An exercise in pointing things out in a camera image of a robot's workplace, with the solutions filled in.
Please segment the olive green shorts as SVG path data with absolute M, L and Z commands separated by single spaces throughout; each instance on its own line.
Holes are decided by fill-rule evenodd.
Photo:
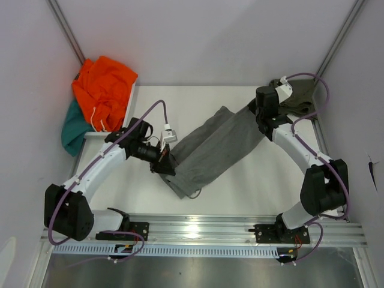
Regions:
M 304 117 L 315 112 L 313 104 L 314 80 L 299 79 L 290 80 L 293 88 L 292 95 L 280 103 L 279 113 L 281 115 L 294 115 Z

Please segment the grey shorts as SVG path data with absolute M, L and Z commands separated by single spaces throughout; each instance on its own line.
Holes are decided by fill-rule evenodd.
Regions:
M 248 107 L 221 107 L 171 149 L 175 175 L 160 177 L 180 198 L 191 197 L 251 153 L 264 138 Z

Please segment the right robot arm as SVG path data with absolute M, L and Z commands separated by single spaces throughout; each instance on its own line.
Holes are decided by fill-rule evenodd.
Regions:
M 250 105 L 259 131 L 284 150 L 304 175 L 299 202 L 276 217 L 274 235 L 281 242 L 289 241 L 296 230 L 315 219 L 329 217 L 329 211 L 350 205 L 347 164 L 315 151 L 295 130 L 295 123 L 279 113 L 280 95 L 291 92 L 289 84 L 261 86 Z

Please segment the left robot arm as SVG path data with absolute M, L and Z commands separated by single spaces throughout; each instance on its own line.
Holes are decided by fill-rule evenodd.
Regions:
M 175 130 L 165 124 L 155 146 L 149 142 L 153 134 L 151 124 L 132 118 L 127 127 L 107 135 L 101 150 L 78 174 L 62 185 L 51 184 L 44 196 L 44 225 L 49 241 L 53 233 L 67 239 L 82 241 L 88 236 L 100 240 L 135 239 L 130 216 L 116 208 L 93 210 L 91 199 L 100 185 L 124 161 L 133 157 L 149 164 L 152 173 L 175 175 L 170 158 L 170 144 L 177 141 Z

